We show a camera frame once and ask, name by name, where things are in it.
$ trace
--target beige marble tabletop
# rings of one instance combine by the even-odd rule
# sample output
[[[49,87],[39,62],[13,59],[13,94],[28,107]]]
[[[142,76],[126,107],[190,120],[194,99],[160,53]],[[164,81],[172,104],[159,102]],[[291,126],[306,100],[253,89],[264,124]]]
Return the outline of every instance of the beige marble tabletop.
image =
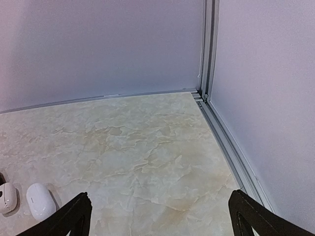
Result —
[[[2,114],[0,172],[20,196],[0,215],[1,236],[37,223],[25,197],[35,182],[60,207],[88,192],[92,236],[232,235],[237,185],[190,93]]]

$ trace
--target marble surface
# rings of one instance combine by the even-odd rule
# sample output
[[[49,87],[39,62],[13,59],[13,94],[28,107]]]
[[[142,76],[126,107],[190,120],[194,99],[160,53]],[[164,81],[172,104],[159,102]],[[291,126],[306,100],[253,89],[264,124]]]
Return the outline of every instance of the marble surface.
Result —
[[[45,184],[61,207],[88,192],[94,236],[232,235],[237,188],[190,93],[72,103],[0,115],[0,172],[20,205],[0,235],[37,222],[27,188]]]

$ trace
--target white computer mouse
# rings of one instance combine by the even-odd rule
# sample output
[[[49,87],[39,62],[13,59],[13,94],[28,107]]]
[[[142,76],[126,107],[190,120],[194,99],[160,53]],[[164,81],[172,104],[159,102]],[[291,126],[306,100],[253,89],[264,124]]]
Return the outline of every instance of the white computer mouse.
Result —
[[[35,220],[43,221],[56,212],[53,198],[45,185],[41,183],[34,183],[28,188],[26,199]]]
[[[13,211],[18,199],[15,187],[12,183],[4,183],[0,186],[0,213],[6,214]]]

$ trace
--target white rounded object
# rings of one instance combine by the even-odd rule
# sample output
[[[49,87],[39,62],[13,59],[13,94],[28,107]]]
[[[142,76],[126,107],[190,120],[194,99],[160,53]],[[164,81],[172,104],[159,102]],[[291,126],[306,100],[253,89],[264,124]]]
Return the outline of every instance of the white rounded object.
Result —
[[[35,220],[43,221],[56,212],[53,198],[45,185],[41,183],[34,183],[28,188],[26,199]]]
[[[6,214],[13,211],[18,203],[15,187],[12,183],[0,186],[0,213]]]

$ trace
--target wall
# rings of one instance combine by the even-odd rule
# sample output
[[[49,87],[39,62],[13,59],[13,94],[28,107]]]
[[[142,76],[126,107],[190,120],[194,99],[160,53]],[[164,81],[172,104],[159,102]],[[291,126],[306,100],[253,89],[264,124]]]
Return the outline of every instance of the wall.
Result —
[[[276,212],[315,233],[315,1],[220,0],[211,100]]]
[[[0,0],[0,111],[197,88],[203,0]]]

